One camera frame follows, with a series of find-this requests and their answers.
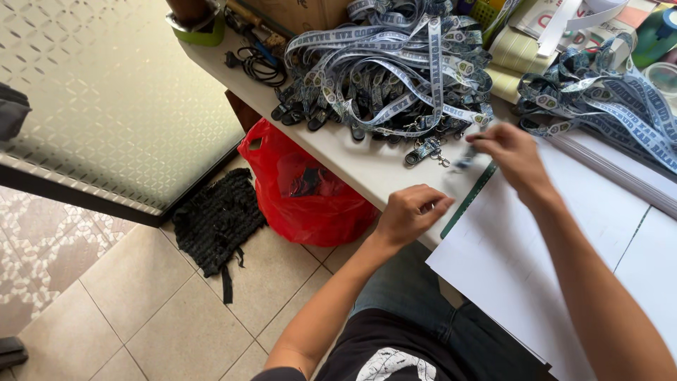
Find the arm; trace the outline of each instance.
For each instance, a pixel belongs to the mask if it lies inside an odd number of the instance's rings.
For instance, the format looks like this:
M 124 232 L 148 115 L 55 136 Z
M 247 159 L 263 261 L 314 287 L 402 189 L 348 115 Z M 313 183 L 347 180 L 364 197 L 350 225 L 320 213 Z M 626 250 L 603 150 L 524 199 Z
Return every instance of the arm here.
M 494 158 L 540 227 L 597 378 L 677 380 L 661 336 L 579 229 L 550 183 L 531 136 L 501 123 L 479 137 L 468 141 Z
M 309 379 L 367 280 L 453 203 L 454 199 L 423 184 L 390 195 L 376 230 L 287 325 L 263 369 L 294 367 Z

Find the white graphic print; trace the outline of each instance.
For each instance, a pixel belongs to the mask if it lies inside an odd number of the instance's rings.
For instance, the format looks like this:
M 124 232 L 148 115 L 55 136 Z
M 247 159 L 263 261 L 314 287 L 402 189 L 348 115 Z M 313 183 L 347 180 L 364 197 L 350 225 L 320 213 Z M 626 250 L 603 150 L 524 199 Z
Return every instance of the white graphic print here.
M 357 374 L 355 381 L 383 381 L 398 370 L 415 366 L 421 381 L 433 381 L 437 370 L 425 360 L 393 348 L 379 349 Z

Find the glass door frame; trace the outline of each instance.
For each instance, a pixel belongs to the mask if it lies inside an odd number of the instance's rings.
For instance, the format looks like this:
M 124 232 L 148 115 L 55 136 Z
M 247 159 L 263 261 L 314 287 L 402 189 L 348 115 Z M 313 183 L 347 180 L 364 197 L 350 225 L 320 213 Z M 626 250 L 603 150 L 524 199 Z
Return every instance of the glass door frame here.
M 191 199 L 203 186 L 209 183 L 228 162 L 238 156 L 238 146 L 242 140 L 231 147 L 214 165 L 212 165 L 197 181 L 160 215 L 142 212 L 133 207 L 103 199 L 69 186 L 32 175 L 20 169 L 0 164 L 0 185 L 17 191 L 27 192 L 36 196 L 45 197 L 62 203 L 83 207 L 95 212 L 108 214 L 132 222 L 138 222 L 154 228 L 162 226 L 174 214 L 179 206 Z

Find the printed lanyard strap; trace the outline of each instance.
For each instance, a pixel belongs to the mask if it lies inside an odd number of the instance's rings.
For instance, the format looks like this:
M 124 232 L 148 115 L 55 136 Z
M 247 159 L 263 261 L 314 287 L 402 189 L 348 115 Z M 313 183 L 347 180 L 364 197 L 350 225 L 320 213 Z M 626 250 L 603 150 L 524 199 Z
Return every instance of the printed lanyard strap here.
M 355 0 L 347 12 L 371 25 L 310 31 L 289 42 L 284 62 L 294 81 L 278 92 L 274 119 L 319 115 L 405 138 L 486 129 L 494 117 L 484 71 L 492 57 L 482 50 L 480 24 L 452 15 L 450 0 Z
M 545 127 L 523 119 L 521 127 L 535 136 L 585 127 L 647 165 L 659 163 L 677 174 L 677 119 L 631 56 L 624 73 L 614 70 L 611 46 L 617 39 L 632 51 L 632 37 L 621 33 L 593 54 L 568 48 L 544 75 L 522 76 L 518 115 L 548 114 L 568 120 Z

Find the black doormat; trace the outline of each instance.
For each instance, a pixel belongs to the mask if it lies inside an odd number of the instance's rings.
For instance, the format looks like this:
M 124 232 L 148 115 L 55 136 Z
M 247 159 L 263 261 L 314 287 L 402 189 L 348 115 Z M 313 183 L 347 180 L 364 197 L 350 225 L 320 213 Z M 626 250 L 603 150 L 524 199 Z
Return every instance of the black doormat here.
M 204 277 L 221 273 L 223 303 L 233 302 L 232 280 L 226 263 L 236 252 L 244 267 L 240 248 L 266 220 L 249 182 L 249 168 L 237 168 L 204 187 L 172 216 L 179 249 L 188 253 L 204 271 Z

